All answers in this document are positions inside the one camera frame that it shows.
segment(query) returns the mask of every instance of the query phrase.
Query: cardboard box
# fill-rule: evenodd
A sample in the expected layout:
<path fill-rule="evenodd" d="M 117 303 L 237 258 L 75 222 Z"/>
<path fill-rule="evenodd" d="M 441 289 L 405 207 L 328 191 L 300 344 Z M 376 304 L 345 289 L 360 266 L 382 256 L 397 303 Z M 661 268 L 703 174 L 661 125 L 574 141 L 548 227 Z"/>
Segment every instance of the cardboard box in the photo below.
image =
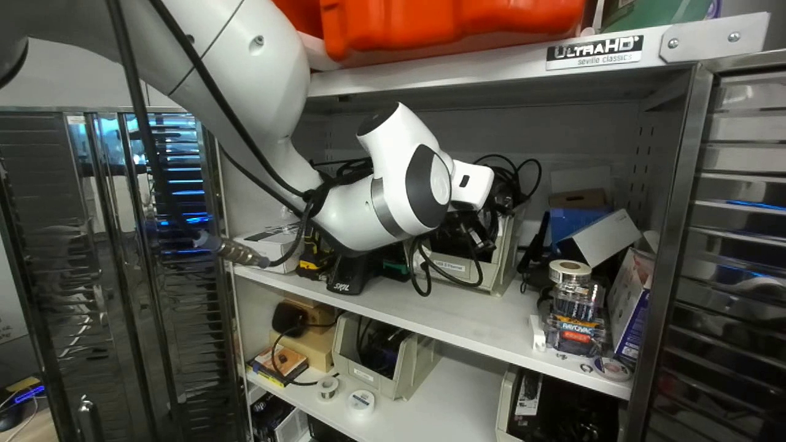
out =
<path fill-rule="evenodd" d="M 628 251 L 609 289 L 609 332 L 613 357 L 635 367 L 645 330 L 653 258 Z"/>

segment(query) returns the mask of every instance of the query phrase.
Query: white device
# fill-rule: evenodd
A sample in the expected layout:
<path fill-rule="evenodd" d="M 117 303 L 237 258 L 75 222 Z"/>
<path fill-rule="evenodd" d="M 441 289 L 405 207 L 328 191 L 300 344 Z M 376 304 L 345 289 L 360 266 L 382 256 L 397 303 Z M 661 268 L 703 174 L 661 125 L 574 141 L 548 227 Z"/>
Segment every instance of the white device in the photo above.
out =
<path fill-rule="evenodd" d="M 259 233 L 251 233 L 251 236 L 237 236 L 232 238 L 235 243 L 251 249 L 255 256 L 284 256 L 289 249 L 294 249 L 297 243 L 297 233 L 294 228 L 278 228 L 278 230 L 259 230 Z M 297 268 L 297 254 L 289 254 L 289 258 L 279 266 L 265 266 L 265 271 L 270 272 L 294 272 Z"/>
<path fill-rule="evenodd" d="M 448 204 L 479 208 L 494 174 L 440 150 L 424 123 L 395 103 L 357 133 L 372 176 L 321 190 L 291 147 L 310 63 L 294 28 L 270 0 L 120 0 L 141 82 L 193 112 L 227 158 L 345 251 L 372 251 L 440 227 Z M 26 40 L 82 47 L 117 62 L 108 10 L 95 0 L 5 0 L 0 88 L 25 74 Z"/>

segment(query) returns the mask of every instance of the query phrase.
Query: metal shelf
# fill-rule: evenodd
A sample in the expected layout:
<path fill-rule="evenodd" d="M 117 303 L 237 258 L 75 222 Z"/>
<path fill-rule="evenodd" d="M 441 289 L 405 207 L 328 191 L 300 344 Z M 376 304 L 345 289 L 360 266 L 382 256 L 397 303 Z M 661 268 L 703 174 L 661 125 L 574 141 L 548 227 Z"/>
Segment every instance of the metal shelf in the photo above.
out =
<path fill-rule="evenodd" d="M 502 298 L 489 298 L 448 285 L 434 285 L 429 298 L 416 298 L 409 285 L 372 279 L 362 294 L 345 298 L 324 289 L 324 283 L 312 283 L 297 276 L 278 276 L 259 268 L 235 268 L 235 276 L 270 289 L 300 294 L 376 321 L 409 330 L 448 346 L 522 367 L 596 392 L 620 400 L 628 400 L 630 396 L 630 382 L 602 378 L 592 370 L 592 362 L 585 357 L 533 351 L 528 316 L 536 313 L 538 294 L 520 294 L 517 283 L 513 283 Z"/>
<path fill-rule="evenodd" d="M 490 51 L 334 68 L 312 76 L 310 95 L 353 95 L 403 88 L 479 85 L 574 74 L 662 68 L 700 60 L 757 55 L 764 50 L 765 29 L 769 15 L 757 13 Z M 634 45 L 635 50 L 592 55 L 599 47 L 609 50 L 613 45 Z M 313 55 L 318 51 L 318 45 L 307 45 L 307 50 L 312 60 L 325 60 L 324 55 Z"/>

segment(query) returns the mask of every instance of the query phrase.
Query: shelving unit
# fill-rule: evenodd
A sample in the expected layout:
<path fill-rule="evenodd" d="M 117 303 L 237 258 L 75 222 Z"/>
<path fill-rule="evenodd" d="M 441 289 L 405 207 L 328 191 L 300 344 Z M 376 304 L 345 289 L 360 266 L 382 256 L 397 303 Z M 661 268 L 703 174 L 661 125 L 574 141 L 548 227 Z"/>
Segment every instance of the shelving unit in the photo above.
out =
<path fill-rule="evenodd" d="M 761 51 L 769 15 L 737 15 L 726 19 L 645 28 L 630 31 L 585 35 L 559 41 L 472 51 L 456 56 L 415 60 L 360 68 L 334 68 L 312 76 L 310 95 L 353 95 L 403 88 L 474 85 L 496 82 L 556 78 L 572 74 L 619 74 L 662 68 L 685 62 Z M 640 56 L 596 56 L 559 66 L 548 62 L 550 47 L 594 47 L 606 40 L 640 37 Z"/>
<path fill-rule="evenodd" d="M 489 298 L 451 285 L 434 285 L 429 298 L 416 298 L 409 285 L 372 279 L 362 294 L 345 298 L 324 289 L 324 283 L 297 276 L 274 276 L 259 268 L 235 268 L 237 278 L 307 298 L 335 309 L 345 309 L 376 321 L 431 337 L 456 348 L 466 348 L 496 362 L 524 367 L 566 382 L 626 400 L 630 382 L 606 380 L 592 370 L 592 359 L 533 351 L 528 316 L 536 315 L 536 293 L 520 294 L 517 279 L 502 298 Z"/>
<path fill-rule="evenodd" d="M 378 103 L 395 99 L 413 103 L 451 158 L 500 152 L 515 163 L 543 160 L 544 191 L 531 201 L 528 222 L 540 222 L 544 195 L 555 191 L 548 180 L 556 174 L 585 190 L 586 181 L 602 181 L 613 207 L 628 208 L 637 228 L 662 230 L 683 123 L 693 111 L 689 66 L 700 60 L 757 55 L 765 31 L 769 15 L 739 15 L 475 55 L 325 68 L 312 76 L 312 101 L 294 146 L 312 160 L 353 158 L 357 123 Z M 640 37 L 635 56 L 594 56 L 586 63 L 563 66 L 548 60 L 555 47 L 592 47 L 624 37 Z M 232 166 L 222 170 L 222 195 L 230 195 L 227 230 L 252 233 L 274 223 L 274 208 L 270 212 L 274 201 L 259 197 Z M 297 294 L 437 340 L 448 351 L 469 351 L 483 362 L 445 357 L 409 400 L 382 400 L 368 421 L 353 421 L 340 402 L 324 406 L 312 389 L 279 389 L 244 375 L 247 400 L 273 392 L 360 442 L 490 442 L 500 368 L 483 368 L 485 363 L 531 368 L 628 406 L 642 400 L 630 397 L 635 378 L 609 380 L 594 370 L 592 359 L 533 351 L 528 316 L 538 313 L 538 294 L 520 293 L 517 279 L 500 298 L 451 285 L 434 285 L 429 298 L 416 298 L 409 285 L 389 279 L 371 279 L 357 298 L 345 298 L 328 293 L 324 283 L 258 268 L 232 268 L 232 279 L 244 354 L 263 351 L 263 342 L 270 340 L 265 316 L 270 306 L 281 294 Z"/>
<path fill-rule="evenodd" d="M 317 378 L 318 375 L 312 370 L 302 373 L 302 380 Z M 247 380 L 252 382 L 247 400 L 252 402 L 263 392 L 273 392 L 324 424 L 362 442 L 490 442 L 497 378 L 500 370 L 475 368 L 445 357 L 413 397 L 376 397 L 376 411 L 371 416 L 353 416 L 349 392 L 362 385 L 351 378 L 340 378 L 340 391 L 325 402 L 318 397 L 317 389 L 279 389 L 263 375 L 247 373 Z"/>

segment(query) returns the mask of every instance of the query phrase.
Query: black device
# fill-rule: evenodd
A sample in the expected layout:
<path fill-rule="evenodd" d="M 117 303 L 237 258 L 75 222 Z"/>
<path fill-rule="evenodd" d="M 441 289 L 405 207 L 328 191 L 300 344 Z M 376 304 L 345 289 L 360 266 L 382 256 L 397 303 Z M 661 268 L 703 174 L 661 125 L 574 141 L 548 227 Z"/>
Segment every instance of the black device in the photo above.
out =
<path fill-rule="evenodd" d="M 339 294 L 360 294 L 371 276 L 372 276 L 371 254 L 339 256 L 334 268 L 325 276 L 325 289 Z"/>
<path fill-rule="evenodd" d="M 302 337 L 310 327 L 310 315 L 294 304 L 278 303 L 273 313 L 273 330 L 284 337 Z"/>
<path fill-rule="evenodd" d="M 536 370 L 520 368 L 513 382 L 507 435 L 517 439 L 540 437 L 540 416 L 543 416 L 540 392 L 543 392 L 543 375 Z"/>
<path fill-rule="evenodd" d="M 409 337 L 405 330 L 378 324 L 378 321 L 360 321 L 357 327 L 357 363 L 366 368 L 392 378 L 397 363 L 397 348 L 403 340 Z"/>

